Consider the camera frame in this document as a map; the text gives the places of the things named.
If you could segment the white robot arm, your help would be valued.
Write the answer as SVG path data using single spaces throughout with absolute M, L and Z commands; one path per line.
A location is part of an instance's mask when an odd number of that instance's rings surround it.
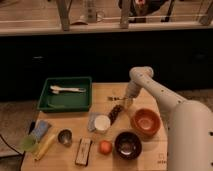
M 213 171 L 213 112 L 153 79 L 149 66 L 133 67 L 124 97 L 137 98 L 144 88 L 170 111 L 167 171 Z

